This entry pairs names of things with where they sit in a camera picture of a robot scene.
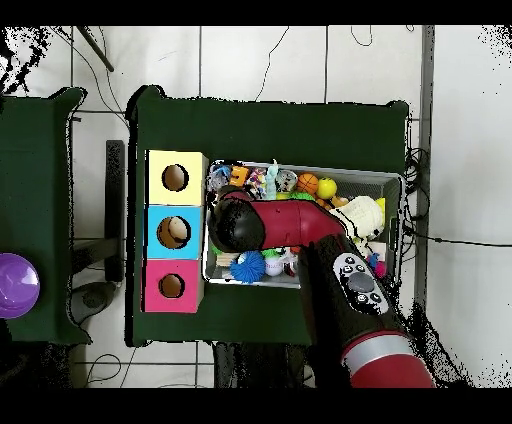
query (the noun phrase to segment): white wall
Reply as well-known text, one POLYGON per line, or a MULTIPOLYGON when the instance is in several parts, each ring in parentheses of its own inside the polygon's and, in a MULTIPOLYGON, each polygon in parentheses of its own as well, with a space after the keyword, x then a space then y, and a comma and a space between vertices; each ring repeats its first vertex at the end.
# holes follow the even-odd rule
MULTIPOLYGON (((511 59, 481 33, 435 29, 429 232, 510 244, 511 59)), ((511 385, 511 263, 512 249, 429 243, 427 315, 483 386, 511 385)))

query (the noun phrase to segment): blue box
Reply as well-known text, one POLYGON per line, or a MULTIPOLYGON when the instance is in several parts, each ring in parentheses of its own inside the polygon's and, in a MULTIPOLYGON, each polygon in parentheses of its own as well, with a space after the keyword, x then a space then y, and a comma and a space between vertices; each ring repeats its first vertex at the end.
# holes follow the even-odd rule
POLYGON ((202 248, 202 208, 198 206, 157 206, 148 209, 148 259, 199 259, 202 248), (157 237, 158 226, 168 217, 180 217, 190 228, 190 238, 185 246, 169 249, 157 237))

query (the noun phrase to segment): white tile floor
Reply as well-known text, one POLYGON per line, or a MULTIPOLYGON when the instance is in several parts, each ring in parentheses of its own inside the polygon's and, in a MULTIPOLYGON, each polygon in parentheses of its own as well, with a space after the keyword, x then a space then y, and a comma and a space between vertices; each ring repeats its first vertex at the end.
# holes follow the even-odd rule
MULTIPOLYGON (((73 124, 75 236, 101 237, 103 233, 103 185, 105 141, 128 141, 128 131, 119 116, 109 109, 124 110, 130 96, 143 84, 158 84, 168 96, 217 97, 254 100, 261 89, 268 64, 268 53, 285 31, 276 27, 203 27, 200 50, 199 27, 104 27, 107 56, 115 68, 110 74, 116 105, 107 83, 107 72, 99 58, 86 44, 76 28, 64 27, 74 34, 74 45, 90 62, 91 69, 76 53, 71 65, 71 47, 61 38, 50 39, 47 55, 27 78, 29 96, 47 97, 62 87, 80 86, 88 95, 73 124)), ((98 45, 103 38, 98 27, 91 27, 98 45)), ((370 41, 368 26, 354 26, 354 35, 362 43, 370 41)), ((327 84, 325 81, 325 27, 295 27, 286 33, 271 57, 260 100, 288 102, 360 102, 385 104, 403 99, 410 105, 412 118, 418 118, 421 76, 421 27, 409 32, 405 25, 372 26, 372 44, 358 45, 350 26, 330 26, 328 31, 327 84)), ((30 51, 20 41, 18 48, 26 60, 30 51)), ((18 90, 18 95, 25 95, 18 90)), ((412 124, 412 140, 417 145, 418 123, 412 124)), ((413 293, 414 261, 403 271, 401 302, 410 308, 413 293)), ((101 272, 84 270, 76 276, 79 285, 101 278, 101 272)), ((89 387, 158 387, 181 384, 212 387, 213 358, 211 348, 203 342, 159 343, 139 348, 128 363, 133 349, 124 340, 124 285, 113 303, 85 324, 93 343, 73 352, 73 379, 82 387, 92 362, 105 357, 89 376, 97 380, 89 387)))

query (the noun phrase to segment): yellow box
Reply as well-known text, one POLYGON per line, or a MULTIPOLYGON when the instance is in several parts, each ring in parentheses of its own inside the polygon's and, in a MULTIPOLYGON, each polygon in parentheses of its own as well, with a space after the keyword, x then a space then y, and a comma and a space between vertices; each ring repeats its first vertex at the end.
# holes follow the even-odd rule
POLYGON ((201 152, 149 150, 149 204, 202 206, 208 159, 201 152))

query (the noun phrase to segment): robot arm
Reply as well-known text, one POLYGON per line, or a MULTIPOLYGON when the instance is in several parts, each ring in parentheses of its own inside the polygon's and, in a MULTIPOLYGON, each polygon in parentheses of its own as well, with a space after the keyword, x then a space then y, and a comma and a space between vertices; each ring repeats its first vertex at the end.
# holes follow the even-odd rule
POLYGON ((323 360, 341 363, 353 387, 434 387, 384 288, 341 222, 315 202, 251 201, 231 191, 221 194, 208 226, 224 252, 302 246, 308 331, 323 360))

